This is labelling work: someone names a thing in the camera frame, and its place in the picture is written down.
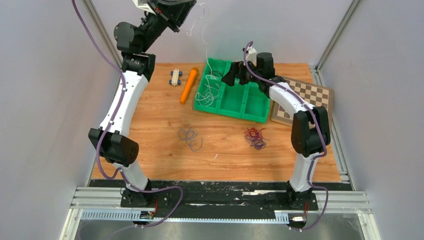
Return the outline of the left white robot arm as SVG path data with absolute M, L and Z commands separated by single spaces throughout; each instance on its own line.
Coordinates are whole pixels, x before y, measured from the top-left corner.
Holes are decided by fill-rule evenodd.
M 107 115 L 98 128 L 91 128 L 88 138 L 95 148 L 95 162 L 103 177 L 113 180 L 121 175 L 125 182 L 124 198 L 140 207 L 153 201 L 151 181 L 143 173 L 137 157 L 139 145 L 129 138 L 130 125 L 138 101 L 151 80 L 156 56 L 148 49 L 167 29 L 179 32 L 195 0 L 136 0 L 144 10 L 140 25 L 118 23 L 113 31 L 116 48 L 122 55 L 115 66 L 120 83 Z

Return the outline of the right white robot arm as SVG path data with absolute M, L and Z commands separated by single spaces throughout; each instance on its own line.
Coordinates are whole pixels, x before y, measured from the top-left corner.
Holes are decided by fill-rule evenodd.
M 292 116 L 290 140 L 296 160 L 282 201 L 291 209 L 303 208 L 312 198 L 317 159 L 326 156 L 331 142 L 327 109 L 308 103 L 294 92 L 286 80 L 276 74 L 274 58 L 269 52 L 258 53 L 256 64 L 247 59 L 232 62 L 222 82 L 232 87 L 236 79 L 240 85 L 256 83 L 265 96 Z

